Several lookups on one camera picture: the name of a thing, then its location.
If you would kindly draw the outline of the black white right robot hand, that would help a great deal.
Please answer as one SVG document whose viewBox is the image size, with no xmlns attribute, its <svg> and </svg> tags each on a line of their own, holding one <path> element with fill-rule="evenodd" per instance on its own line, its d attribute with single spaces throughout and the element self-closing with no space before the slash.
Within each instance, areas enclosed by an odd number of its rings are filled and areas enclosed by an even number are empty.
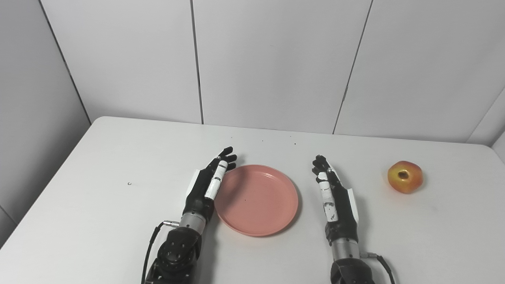
<svg viewBox="0 0 505 284">
<path fill-rule="evenodd" d="M 322 155 L 312 162 L 326 216 L 325 234 L 330 245 L 339 239 L 358 242 L 359 214 L 352 188 L 346 188 L 336 170 Z"/>
</svg>

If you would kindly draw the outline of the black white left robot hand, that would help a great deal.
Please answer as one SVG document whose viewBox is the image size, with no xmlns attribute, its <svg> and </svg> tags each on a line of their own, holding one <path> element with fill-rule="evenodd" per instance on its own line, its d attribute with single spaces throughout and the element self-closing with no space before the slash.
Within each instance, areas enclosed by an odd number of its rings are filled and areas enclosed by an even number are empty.
<svg viewBox="0 0 505 284">
<path fill-rule="evenodd" d="M 233 147 L 226 147 L 213 158 L 211 162 L 197 173 L 197 177 L 189 192 L 183 216 L 196 214 L 209 222 L 215 210 L 214 201 L 221 187 L 225 174 L 236 168 L 237 155 Z"/>
</svg>

